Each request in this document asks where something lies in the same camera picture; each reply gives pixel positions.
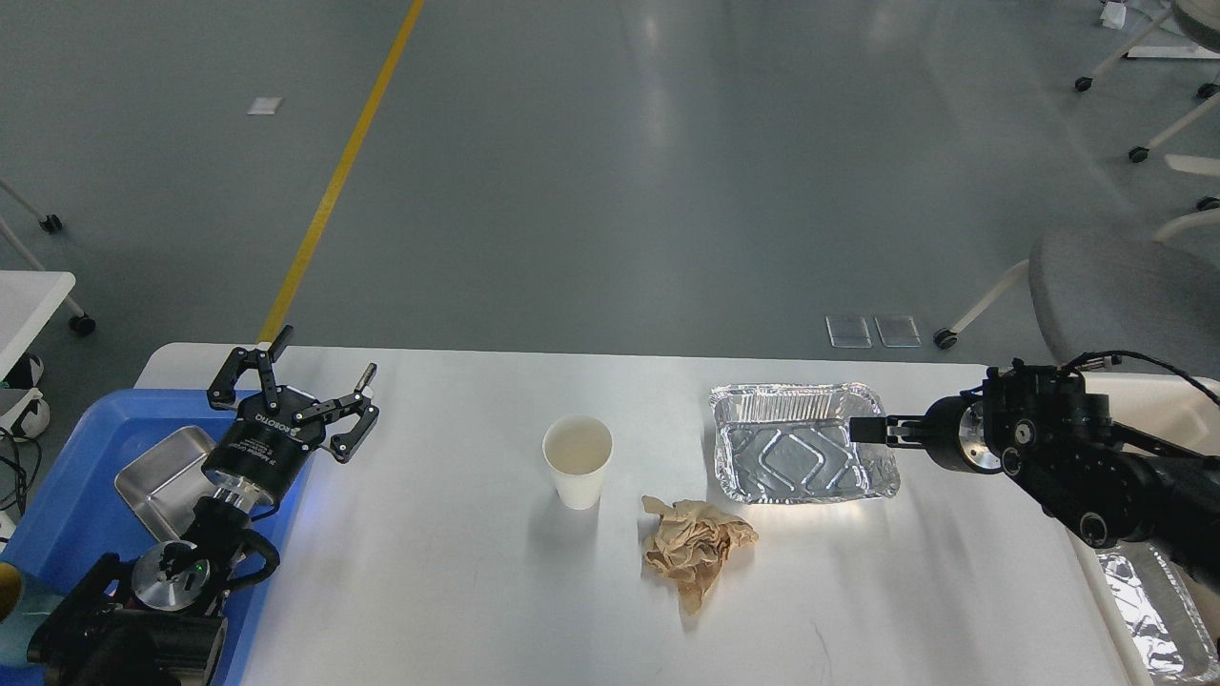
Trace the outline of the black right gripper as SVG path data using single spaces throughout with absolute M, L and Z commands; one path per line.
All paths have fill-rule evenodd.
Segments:
M 942 469 L 960 474 L 1000 474 L 1000 459 L 985 438 L 978 402 L 946 395 L 925 417 L 849 417 L 853 443 L 924 449 Z

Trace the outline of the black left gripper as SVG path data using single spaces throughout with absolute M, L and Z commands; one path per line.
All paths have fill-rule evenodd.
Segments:
M 278 388 L 274 363 L 293 334 L 294 327 L 284 325 L 267 349 L 232 348 L 207 387 L 211 409 L 238 408 L 238 414 L 205 457 L 201 472 L 217 488 L 242 494 L 255 505 L 278 505 L 314 450 L 348 464 L 379 420 L 370 392 L 376 363 L 366 366 L 351 392 L 325 402 L 288 386 Z M 246 371 L 257 372 L 261 393 L 238 405 L 235 383 Z

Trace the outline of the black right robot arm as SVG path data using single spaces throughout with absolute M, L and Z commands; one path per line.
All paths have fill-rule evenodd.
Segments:
M 1014 359 L 981 383 L 943 395 L 920 415 L 853 416 L 858 444 L 919 449 L 950 472 L 1005 474 L 1093 551 L 1147 542 L 1196 582 L 1218 590 L 1218 457 L 1121 424 L 1109 395 L 1087 388 L 1089 369 L 1135 359 L 1216 402 L 1199 378 L 1128 349 L 1085 352 L 1068 363 Z

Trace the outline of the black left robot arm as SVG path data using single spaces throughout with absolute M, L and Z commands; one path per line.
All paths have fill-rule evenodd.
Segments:
M 379 420 L 370 363 L 353 391 L 321 400 L 282 385 L 274 363 L 292 342 L 284 326 L 267 348 L 232 348 L 205 393 L 233 421 L 196 471 L 205 478 L 183 533 L 124 559 L 105 553 L 26 638 L 24 660 L 48 685 L 209 685 L 228 634 L 232 594 L 281 565 L 255 522 L 274 515 L 314 452 L 340 464 Z

